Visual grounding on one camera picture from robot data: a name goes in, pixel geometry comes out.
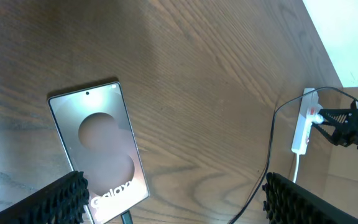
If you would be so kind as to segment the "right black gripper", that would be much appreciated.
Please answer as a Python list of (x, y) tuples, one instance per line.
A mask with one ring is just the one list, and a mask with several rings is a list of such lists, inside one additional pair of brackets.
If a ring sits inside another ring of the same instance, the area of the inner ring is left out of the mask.
[(324, 118), (321, 124), (312, 124), (331, 144), (335, 146), (357, 146), (358, 150), (358, 99), (350, 109), (321, 109)]

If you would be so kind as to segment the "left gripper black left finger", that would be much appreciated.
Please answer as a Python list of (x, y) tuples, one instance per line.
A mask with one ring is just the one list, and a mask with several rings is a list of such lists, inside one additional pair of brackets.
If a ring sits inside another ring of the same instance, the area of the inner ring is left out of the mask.
[(90, 193), (83, 172), (72, 171), (0, 212), (0, 224), (83, 223)]

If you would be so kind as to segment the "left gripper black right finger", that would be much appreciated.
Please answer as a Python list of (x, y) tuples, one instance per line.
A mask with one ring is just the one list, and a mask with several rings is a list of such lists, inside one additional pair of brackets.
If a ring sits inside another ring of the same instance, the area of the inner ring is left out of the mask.
[(278, 173), (269, 172), (266, 179), (263, 211), (270, 223), (358, 224), (357, 218)]

